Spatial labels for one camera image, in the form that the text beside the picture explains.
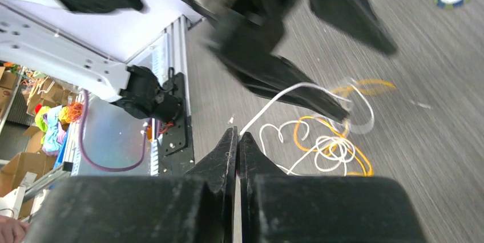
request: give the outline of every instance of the colorful yarn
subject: colorful yarn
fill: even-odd
[[[82,114],[82,103],[73,102],[64,108],[59,113],[59,120],[65,123],[73,123],[80,119]]]

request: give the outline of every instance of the tangled cable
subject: tangled cable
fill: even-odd
[[[67,123],[74,123],[78,120],[80,120],[80,117],[82,116],[82,109],[83,109],[83,104],[80,102],[73,102],[67,106],[65,106],[66,112],[65,112],[65,117],[59,117],[60,119],[63,119]]]
[[[265,156],[267,156],[267,152],[265,150],[265,145],[264,145],[264,140],[262,137],[262,132],[265,128],[267,127],[272,127],[277,131],[277,135],[279,137],[279,141],[282,143],[284,142],[284,137],[282,135],[281,130],[290,124],[295,124],[294,132],[293,132],[293,141],[294,143],[300,148],[302,151],[305,153],[290,167],[286,168],[282,165],[277,164],[279,168],[282,170],[286,171],[286,173],[289,175],[297,175],[300,176],[299,174],[295,173],[293,170],[307,157],[309,156],[312,152],[314,152],[314,166],[320,171],[320,172],[331,172],[336,170],[338,167],[343,165],[344,167],[344,176],[347,175],[356,175],[356,176],[373,176],[373,167],[368,160],[368,158],[360,151],[358,147],[356,147],[350,140],[348,140],[348,135],[350,132],[356,133],[356,134],[364,134],[368,133],[374,126],[374,111],[368,102],[367,98],[365,95],[377,95],[382,92],[386,92],[389,89],[395,88],[395,86],[389,82],[386,82],[384,80],[378,80],[378,79],[365,79],[361,80],[359,82],[355,81],[354,79],[350,79],[352,84],[349,84],[348,86],[345,87],[339,87],[335,90],[332,90],[332,92],[329,92],[328,90],[317,86],[315,84],[311,83],[299,83],[295,84],[292,87],[287,88],[286,90],[280,92],[278,95],[276,95],[269,103],[263,107],[263,109],[242,129],[241,135],[247,131],[247,129],[269,108],[269,106],[275,102],[277,99],[279,99],[281,96],[284,94],[299,88],[299,87],[310,87],[310,88],[316,88],[319,90],[323,90],[329,95],[332,95],[334,98],[343,101],[342,105],[350,111],[351,107],[348,106],[348,103],[352,103],[351,100],[347,99],[347,97],[351,94],[351,92],[355,91],[365,102],[366,106],[368,107],[370,111],[370,119],[366,124],[363,125],[354,125],[351,124],[350,120],[345,119],[342,124],[336,123],[333,120],[330,120],[324,116],[321,115],[313,115],[313,116],[303,116],[299,118],[299,120],[291,120],[283,123],[281,126],[277,127],[273,124],[267,123],[263,125],[260,130],[259,130],[259,138],[260,138],[260,143],[261,143],[261,149],[262,152]],[[366,89],[359,89],[356,86],[364,86],[364,85],[369,85],[369,84],[379,84],[382,85],[383,88],[366,88]],[[335,136],[319,136],[315,144],[312,148],[305,148],[303,147],[298,140],[298,130],[300,124],[305,125],[306,130],[304,133],[304,136],[301,138],[302,141],[306,140],[306,138],[309,136],[309,124],[304,121],[307,119],[313,119],[318,121],[319,123],[323,124],[324,126],[328,127]],[[339,126],[342,126],[342,132],[336,128],[336,124]],[[323,168],[320,166],[319,161],[320,159],[327,159],[329,161],[334,162],[333,166],[329,168]],[[348,164],[351,163],[353,160],[356,160],[356,162],[359,163],[361,166],[362,172],[348,172]]]

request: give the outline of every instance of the white cable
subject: white cable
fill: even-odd
[[[318,89],[318,90],[321,90],[321,91],[324,91],[326,93],[328,93],[328,95],[336,98],[336,99],[340,99],[340,100],[343,100],[345,102],[351,102],[351,100],[347,99],[347,98],[343,98],[342,96],[338,96],[338,95],[335,95],[333,93],[331,93],[330,91],[328,91],[326,88],[323,88],[319,85],[316,85],[314,83],[309,83],[309,82],[301,82],[301,83],[297,83],[297,84],[294,84],[293,86],[289,87],[289,88],[286,88],[284,90],[282,90],[281,92],[279,92],[279,94],[277,94],[274,98],[272,98],[258,113],[257,115],[255,115],[251,121],[249,121],[249,123],[247,123],[247,125],[242,128],[242,131],[240,131],[240,136],[243,136],[245,134],[245,132],[247,132],[247,130],[249,130],[249,128],[254,124],[254,122],[257,121],[257,119],[260,118],[260,116],[262,116],[263,113],[265,113],[267,111],[267,109],[274,103],[276,102],[278,99],[280,99],[282,96],[284,96],[285,94],[295,90],[295,89],[298,89],[298,88],[301,88],[301,87],[309,87],[309,88],[314,88],[314,89]]]
[[[52,87],[54,86],[54,83],[55,83],[55,82],[54,82],[54,81],[52,81],[52,82],[50,83],[49,87],[48,87],[46,90],[41,90],[41,89],[39,89],[39,90],[37,91],[37,95],[40,95],[41,93],[48,93],[48,92],[50,92],[50,90],[51,90],[51,89],[52,89]]]
[[[352,127],[354,128],[354,130],[356,130],[355,133],[366,133],[366,132],[369,132],[373,126],[374,126],[374,111],[370,105],[370,103],[368,102],[368,100],[366,99],[365,96],[363,96],[363,94],[360,92],[360,90],[354,86],[354,85],[350,85],[357,93],[358,95],[363,99],[363,101],[365,102],[365,104],[368,106],[369,108],[369,111],[370,111],[370,120],[366,123],[366,124],[363,124],[363,125],[353,125]],[[343,101],[346,101],[346,102],[352,102],[351,100],[347,99],[347,98],[343,98],[341,96],[337,96],[331,92],[329,92],[328,90],[326,90],[325,88],[323,87],[320,87],[318,85],[315,85],[315,84],[312,84],[312,83],[298,83],[298,84],[295,84],[283,91],[281,91],[279,94],[277,94],[274,98],[272,98],[260,111],[259,113],[257,113],[256,116],[254,116],[254,118],[249,121],[249,123],[242,129],[242,131],[240,132],[240,135],[243,136],[243,134],[248,130],[248,128],[254,124],[254,122],[260,118],[260,116],[277,100],[279,99],[281,96],[283,96],[284,94],[288,93],[288,92],[291,92],[292,90],[294,89],[297,89],[297,88],[300,88],[300,87],[309,87],[309,88],[315,88],[315,89],[318,89],[318,90],[323,90],[324,92],[328,93],[329,95],[332,95],[333,97],[335,97],[336,99],[340,99],[340,100],[343,100]],[[324,119],[328,120],[328,122],[330,123],[330,125],[333,127],[333,129],[336,129],[335,128],[335,124],[336,122],[333,121],[333,120],[330,120],[326,117],[323,116]],[[321,120],[318,120],[316,119],[319,123],[327,126],[328,128],[330,128],[330,126],[328,126],[327,124],[325,124],[324,122],[322,122]],[[349,126],[349,129],[351,127],[351,123],[349,122],[349,120],[346,120],[346,122],[348,122],[348,126]],[[290,124],[293,124],[293,123],[303,123],[304,125],[306,125],[306,133],[304,134],[304,136],[301,138],[301,140],[305,140],[308,135],[309,135],[309,124],[305,121],[299,121],[299,120],[291,120],[291,121],[287,121],[285,123],[283,123],[281,126],[277,127],[273,124],[270,124],[270,123],[267,123],[265,125],[263,125],[260,129],[259,129],[259,139],[260,139],[260,142],[261,142],[261,150],[262,150],[262,153],[267,156],[267,153],[266,153],[266,150],[265,150],[265,145],[264,145],[264,140],[262,138],[262,132],[265,128],[267,127],[272,127],[274,129],[277,130],[277,135],[279,137],[279,141],[281,143],[284,142],[284,137],[282,135],[282,128],[284,128],[285,126],[287,125],[290,125]],[[329,155],[326,155],[324,153],[324,151],[329,151]],[[319,136],[317,139],[316,139],[316,143],[315,145],[309,149],[308,152],[305,152],[304,155],[302,157],[300,157],[289,169],[282,166],[282,165],[278,165],[276,164],[279,168],[281,168],[282,170],[286,171],[286,174],[288,175],[296,175],[296,176],[301,176],[297,173],[295,173],[293,170],[297,167],[297,165],[299,165],[299,163],[301,163],[310,153],[314,152],[314,166],[320,171],[320,172],[331,172],[331,171],[334,171],[336,170],[341,164],[343,165],[344,167],[344,173],[343,175],[346,176],[348,174],[348,163],[350,163],[351,161],[353,161],[356,157],[356,148],[355,146],[353,145],[353,143],[351,143],[351,141],[349,141],[348,139],[346,138],[343,138],[343,137],[339,137],[339,136]],[[330,160],[330,161],[335,161],[336,163],[332,166],[332,167],[329,167],[329,168],[322,168],[319,166],[318,164],[318,159],[322,157],[324,159],[327,159],[327,160]]]

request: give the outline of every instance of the red object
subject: red object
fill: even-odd
[[[41,110],[41,108],[42,108],[42,105],[37,104],[37,106],[35,106],[35,113],[38,114],[38,112]]]
[[[162,134],[166,133],[166,131],[168,131],[168,129],[169,129],[170,127],[172,127],[173,125],[174,125],[173,123],[168,122],[168,123],[165,125],[165,128],[163,128],[163,129],[161,129],[161,130],[160,130],[160,132],[159,132],[159,133],[160,133],[160,135],[162,135]]]

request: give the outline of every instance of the black mounting plate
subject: black mounting plate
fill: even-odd
[[[187,116],[185,76],[178,73],[163,83],[163,88],[181,99],[183,112],[158,141],[159,176],[182,175],[195,165],[191,118]]]

